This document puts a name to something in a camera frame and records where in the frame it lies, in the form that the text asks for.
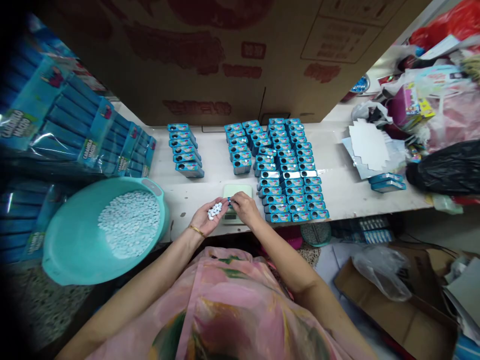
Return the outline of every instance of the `red plastic bag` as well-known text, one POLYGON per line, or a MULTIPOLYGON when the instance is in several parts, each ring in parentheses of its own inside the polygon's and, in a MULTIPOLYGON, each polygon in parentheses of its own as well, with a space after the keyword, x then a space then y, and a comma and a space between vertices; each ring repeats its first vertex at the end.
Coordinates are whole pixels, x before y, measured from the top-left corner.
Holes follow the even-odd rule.
POLYGON ((426 27, 416 30, 409 42, 428 51, 448 35, 463 41, 472 35, 480 34, 479 19, 480 0, 463 0, 426 27))

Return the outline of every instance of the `digital scale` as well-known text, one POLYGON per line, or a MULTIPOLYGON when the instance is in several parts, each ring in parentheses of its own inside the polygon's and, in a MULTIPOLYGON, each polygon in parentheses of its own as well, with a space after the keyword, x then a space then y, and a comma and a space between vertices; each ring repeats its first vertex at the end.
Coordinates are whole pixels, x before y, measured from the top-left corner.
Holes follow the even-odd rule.
MULTIPOLYGON (((254 191, 250 185, 225 185, 223 188, 223 197, 230 198, 236 193, 243 191, 249 197, 254 197, 254 191)), ((240 220, 239 216, 235 212, 233 208, 228 208, 227 212, 221 218, 221 223, 224 225, 240 225, 243 224, 242 220, 240 220)))

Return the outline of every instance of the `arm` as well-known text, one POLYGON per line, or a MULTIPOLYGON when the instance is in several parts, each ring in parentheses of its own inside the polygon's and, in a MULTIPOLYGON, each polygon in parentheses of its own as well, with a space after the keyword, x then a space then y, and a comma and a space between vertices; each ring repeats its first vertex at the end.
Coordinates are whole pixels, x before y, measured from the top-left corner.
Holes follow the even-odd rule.
POLYGON ((295 302, 309 310, 353 359, 376 359, 329 286, 315 270, 261 217, 255 201, 244 192, 230 198, 240 219, 271 257, 295 302))
MULTIPOLYGON (((207 211, 218 202, 225 204, 227 199, 219 197, 203 205, 190 222, 191 226, 205 236, 212 233, 229 208, 223 206, 220 214, 210 221, 207 211)), ((194 229, 185 229, 157 260, 132 278, 86 322, 56 359, 85 359, 108 338, 141 315, 170 289, 203 240, 194 229)))

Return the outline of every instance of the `pink plastic bag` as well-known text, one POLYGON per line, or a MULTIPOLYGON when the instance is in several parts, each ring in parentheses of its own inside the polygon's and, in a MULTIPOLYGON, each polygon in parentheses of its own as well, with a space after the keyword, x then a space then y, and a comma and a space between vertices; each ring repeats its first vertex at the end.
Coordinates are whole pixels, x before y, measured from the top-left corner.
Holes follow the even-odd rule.
POLYGON ((480 91, 478 89, 440 98, 428 98, 436 115, 426 123, 430 131, 429 153, 450 145, 480 139, 480 91))

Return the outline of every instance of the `gold bracelet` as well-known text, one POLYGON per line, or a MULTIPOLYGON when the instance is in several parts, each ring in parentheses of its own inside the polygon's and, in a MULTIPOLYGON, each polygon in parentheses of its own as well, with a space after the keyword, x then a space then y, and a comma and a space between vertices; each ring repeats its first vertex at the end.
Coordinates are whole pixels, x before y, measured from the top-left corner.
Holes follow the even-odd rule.
POLYGON ((201 232, 199 229, 197 229, 195 226, 190 225, 189 228, 195 230, 196 232, 198 232, 198 233, 199 233, 200 235, 202 235, 203 238, 205 239, 204 233, 201 232))

